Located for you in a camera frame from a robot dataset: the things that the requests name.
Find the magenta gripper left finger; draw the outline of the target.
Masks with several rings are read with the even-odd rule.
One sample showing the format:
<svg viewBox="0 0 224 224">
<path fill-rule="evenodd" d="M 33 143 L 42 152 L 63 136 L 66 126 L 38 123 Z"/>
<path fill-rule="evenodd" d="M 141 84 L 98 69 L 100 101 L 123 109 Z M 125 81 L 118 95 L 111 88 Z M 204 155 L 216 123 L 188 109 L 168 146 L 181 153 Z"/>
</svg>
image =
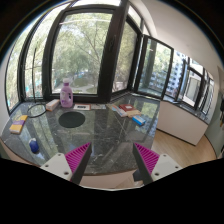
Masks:
<svg viewBox="0 0 224 224">
<path fill-rule="evenodd" d="M 41 169 L 79 185 L 92 152 L 91 143 L 86 143 L 70 152 L 57 153 Z"/>
</svg>

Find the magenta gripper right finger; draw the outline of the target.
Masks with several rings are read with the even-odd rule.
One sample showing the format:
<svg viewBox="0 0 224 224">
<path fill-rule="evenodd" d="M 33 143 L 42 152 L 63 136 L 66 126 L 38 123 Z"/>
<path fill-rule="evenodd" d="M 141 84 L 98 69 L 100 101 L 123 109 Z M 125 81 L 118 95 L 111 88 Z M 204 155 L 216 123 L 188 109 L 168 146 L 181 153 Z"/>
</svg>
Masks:
<svg viewBox="0 0 224 224">
<path fill-rule="evenodd" d="M 168 154 L 159 155 L 138 143 L 133 144 L 133 154 L 145 185 L 182 169 Z"/>
</svg>

